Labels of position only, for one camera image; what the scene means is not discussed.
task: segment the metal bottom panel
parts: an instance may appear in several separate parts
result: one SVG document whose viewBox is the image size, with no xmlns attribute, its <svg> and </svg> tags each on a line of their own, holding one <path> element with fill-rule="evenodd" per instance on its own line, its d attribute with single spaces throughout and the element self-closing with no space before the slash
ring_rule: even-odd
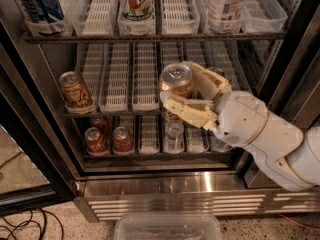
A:
<svg viewBox="0 0 320 240">
<path fill-rule="evenodd" d="M 177 212 L 214 216 L 320 211 L 320 189 L 246 189 L 237 175 L 209 172 L 174 177 L 96 180 L 82 184 L 74 200 L 90 222 L 131 213 Z"/>
</svg>

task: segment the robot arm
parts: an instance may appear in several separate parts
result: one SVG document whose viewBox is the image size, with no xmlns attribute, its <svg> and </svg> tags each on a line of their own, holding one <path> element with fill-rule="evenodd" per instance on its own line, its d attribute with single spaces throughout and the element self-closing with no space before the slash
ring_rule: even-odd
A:
<svg viewBox="0 0 320 240">
<path fill-rule="evenodd" d="M 192 65 L 193 72 L 199 69 Z M 212 82 L 221 82 L 213 81 L 214 74 L 210 76 Z M 199 76 L 195 80 L 202 82 Z M 228 90 L 226 82 L 222 88 Z M 190 101 L 162 93 L 160 98 L 166 109 L 184 121 L 213 131 L 232 147 L 247 150 L 259 169 L 283 188 L 300 191 L 320 185 L 320 129 L 311 129 L 304 138 L 300 129 L 268 111 L 252 94 L 229 90 L 216 91 L 214 104 L 212 97 L 210 101 Z"/>
</svg>

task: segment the refrigerator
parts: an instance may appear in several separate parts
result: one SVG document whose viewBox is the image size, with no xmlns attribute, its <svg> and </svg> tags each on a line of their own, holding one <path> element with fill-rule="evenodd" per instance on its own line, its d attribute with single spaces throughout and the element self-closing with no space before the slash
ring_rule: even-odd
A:
<svg viewBox="0 0 320 240">
<path fill-rule="evenodd" d="M 214 216 L 320 211 L 318 187 L 288 192 L 260 172 L 248 152 L 219 150 L 211 133 L 186 123 L 182 152 L 164 152 L 158 92 L 158 77 L 169 63 L 192 60 L 223 68 L 234 90 L 253 93 L 305 132 L 319 120 L 320 0 L 276 0 L 287 15 L 280 31 L 233 34 L 202 32 L 206 16 L 199 0 L 188 2 L 199 29 L 181 34 L 166 21 L 165 0 L 153 0 L 153 31 L 145 35 L 121 32 L 128 28 L 118 27 L 120 9 L 113 0 L 114 34 L 92 34 L 76 18 L 79 1 L 69 0 L 65 12 L 74 17 L 72 27 L 43 37 L 25 31 L 20 0 L 0 0 L 1 125 L 48 180 L 1 194 L 2 215 L 66 201 L 90 222 L 168 211 Z M 96 109 L 77 114 L 66 109 L 58 81 L 67 71 L 83 73 L 87 61 L 93 61 L 85 81 L 90 88 L 92 82 Z M 139 89 L 140 64 L 151 78 Z M 146 97 L 151 102 L 145 103 Z M 111 137 L 108 154 L 88 153 L 84 133 L 89 118 L 99 115 L 106 116 L 111 131 L 119 125 L 131 129 L 132 153 L 116 154 Z"/>
</svg>

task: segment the speckled floor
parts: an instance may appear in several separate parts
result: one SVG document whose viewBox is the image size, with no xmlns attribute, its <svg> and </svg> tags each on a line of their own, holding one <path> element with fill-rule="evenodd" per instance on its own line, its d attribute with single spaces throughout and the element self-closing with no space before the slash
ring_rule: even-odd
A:
<svg viewBox="0 0 320 240">
<path fill-rule="evenodd" d="M 44 210 L 54 213 L 61 221 L 64 228 L 64 239 L 66 240 L 112 240 L 116 221 L 103 223 L 88 223 L 72 202 L 44 208 Z M 28 220 L 28 212 L 8 216 L 9 222 L 18 225 Z M 61 228 L 56 219 L 47 214 L 48 224 L 44 235 L 44 240 L 59 240 L 61 238 Z M 295 214 L 291 218 L 320 227 L 320 214 Z M 42 215 L 35 213 L 33 219 L 43 225 Z M 279 215 L 268 216 L 235 216 L 218 217 L 224 240 L 319 240 L 320 231 L 312 231 L 292 224 Z M 0 226 L 7 225 L 0 219 Z M 8 231 L 0 227 L 1 237 L 8 236 Z M 35 224 L 27 226 L 23 230 L 15 232 L 17 240 L 38 239 L 39 229 Z"/>
</svg>

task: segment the beverage cooler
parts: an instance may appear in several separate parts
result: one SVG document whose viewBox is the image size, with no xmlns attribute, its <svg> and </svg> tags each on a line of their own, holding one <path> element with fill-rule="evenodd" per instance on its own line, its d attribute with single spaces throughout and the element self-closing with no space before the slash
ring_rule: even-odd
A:
<svg viewBox="0 0 320 240">
<path fill-rule="evenodd" d="M 212 16 L 213 0 L 144 0 L 147 20 L 130 16 L 137 0 L 127 0 L 128 12 L 121 0 L 57 1 L 62 32 L 57 14 L 39 25 L 25 1 L 0 0 L 1 124 L 21 145 L 42 147 L 29 155 L 54 195 L 38 206 L 73 200 L 90 222 L 140 212 L 320 211 L 318 187 L 284 190 L 250 153 L 209 131 L 183 123 L 179 145 L 168 143 L 159 97 L 162 71 L 193 61 L 305 132 L 319 120 L 320 0 L 243 0 L 229 21 Z M 68 106 L 67 72 L 82 76 L 90 106 Z M 93 152 L 86 133 L 101 116 L 104 149 Z M 119 148 L 118 127 L 128 129 L 120 137 L 129 136 L 129 149 Z M 23 208 L 12 196 L 0 201 L 14 207 L 7 213 Z"/>
</svg>

